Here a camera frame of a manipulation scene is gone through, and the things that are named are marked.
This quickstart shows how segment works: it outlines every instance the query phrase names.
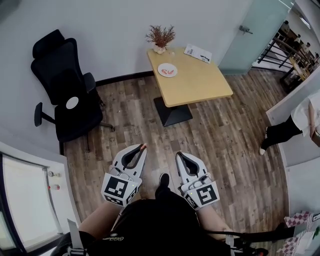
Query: paper card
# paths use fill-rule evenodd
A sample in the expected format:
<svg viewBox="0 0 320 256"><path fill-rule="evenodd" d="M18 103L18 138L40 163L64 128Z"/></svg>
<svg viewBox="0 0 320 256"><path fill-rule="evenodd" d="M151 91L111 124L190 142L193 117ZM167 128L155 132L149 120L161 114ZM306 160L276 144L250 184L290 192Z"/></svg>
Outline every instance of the paper card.
<svg viewBox="0 0 320 256"><path fill-rule="evenodd" d="M305 254L305 250L307 250L312 242L315 232L306 232L303 237L300 239L299 244L296 248L297 254Z"/></svg>
<svg viewBox="0 0 320 256"><path fill-rule="evenodd" d="M212 58L212 53L209 51L206 51L204 49L201 49L197 46L194 46L190 43L186 46L184 50L184 54L192 56L198 60L201 60L205 63L210 64L211 63L211 58Z"/></svg>
<svg viewBox="0 0 320 256"><path fill-rule="evenodd" d="M313 222L316 222L316 221L319 220L319 219L320 219L320 213L318 213L317 215L313 215L312 221L313 221Z"/></svg>

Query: black shoe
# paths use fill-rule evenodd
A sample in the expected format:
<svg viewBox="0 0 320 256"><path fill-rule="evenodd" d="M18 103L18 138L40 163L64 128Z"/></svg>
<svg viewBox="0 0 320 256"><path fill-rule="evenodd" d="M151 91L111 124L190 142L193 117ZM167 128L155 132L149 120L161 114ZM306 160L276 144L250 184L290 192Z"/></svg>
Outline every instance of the black shoe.
<svg viewBox="0 0 320 256"><path fill-rule="evenodd" d="M167 173L162 173L160 176L160 183L159 186L161 187L169 187L169 175Z"/></svg>

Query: frosted glass panel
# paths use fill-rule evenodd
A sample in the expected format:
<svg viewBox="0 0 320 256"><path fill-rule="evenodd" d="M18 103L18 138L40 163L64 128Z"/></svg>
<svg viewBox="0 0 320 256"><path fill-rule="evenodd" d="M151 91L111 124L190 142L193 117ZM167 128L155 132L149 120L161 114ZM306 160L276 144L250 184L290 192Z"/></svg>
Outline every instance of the frosted glass panel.
<svg viewBox="0 0 320 256"><path fill-rule="evenodd" d="M5 193L14 226L28 249L58 233L41 167L3 158Z"/></svg>
<svg viewBox="0 0 320 256"><path fill-rule="evenodd" d="M224 74L245 74L277 33L290 9L279 0L254 0L219 68Z"/></svg>

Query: chair backrest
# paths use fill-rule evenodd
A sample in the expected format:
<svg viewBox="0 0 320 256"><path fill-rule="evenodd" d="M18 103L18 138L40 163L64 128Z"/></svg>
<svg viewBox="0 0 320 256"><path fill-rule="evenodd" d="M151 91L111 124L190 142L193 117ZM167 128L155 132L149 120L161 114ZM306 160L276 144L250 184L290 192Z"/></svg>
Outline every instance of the chair backrest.
<svg viewBox="0 0 320 256"><path fill-rule="evenodd" d="M86 92L74 38L65 39L55 30L35 43L32 55L35 60L31 70L42 83L52 105L65 103Z"/></svg>

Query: door handle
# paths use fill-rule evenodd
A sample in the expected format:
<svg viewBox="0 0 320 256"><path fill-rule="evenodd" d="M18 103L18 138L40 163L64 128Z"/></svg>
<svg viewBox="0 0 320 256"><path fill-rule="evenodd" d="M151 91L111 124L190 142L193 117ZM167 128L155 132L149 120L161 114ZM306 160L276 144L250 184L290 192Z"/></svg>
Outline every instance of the door handle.
<svg viewBox="0 0 320 256"><path fill-rule="evenodd" d="M250 32L250 28L248 28L247 26L242 26L242 25L241 25L241 26L239 27L239 30L242 31L243 34L245 34L245 33L249 33L249 34L251 34L251 35L253 34L252 32Z"/></svg>

